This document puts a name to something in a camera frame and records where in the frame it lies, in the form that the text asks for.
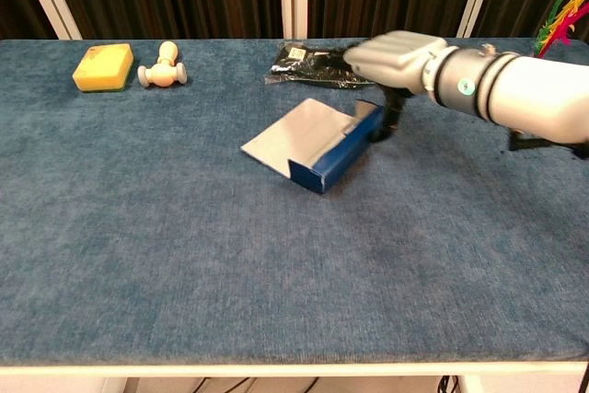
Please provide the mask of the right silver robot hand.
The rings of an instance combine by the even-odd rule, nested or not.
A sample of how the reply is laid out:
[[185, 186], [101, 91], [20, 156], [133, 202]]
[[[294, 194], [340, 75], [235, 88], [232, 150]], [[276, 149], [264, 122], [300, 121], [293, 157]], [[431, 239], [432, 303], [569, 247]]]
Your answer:
[[440, 37], [395, 30], [345, 50], [343, 61], [356, 75], [377, 84], [385, 96], [383, 120], [371, 135], [373, 143], [397, 130], [407, 99], [425, 91], [424, 66], [447, 48], [447, 41]]

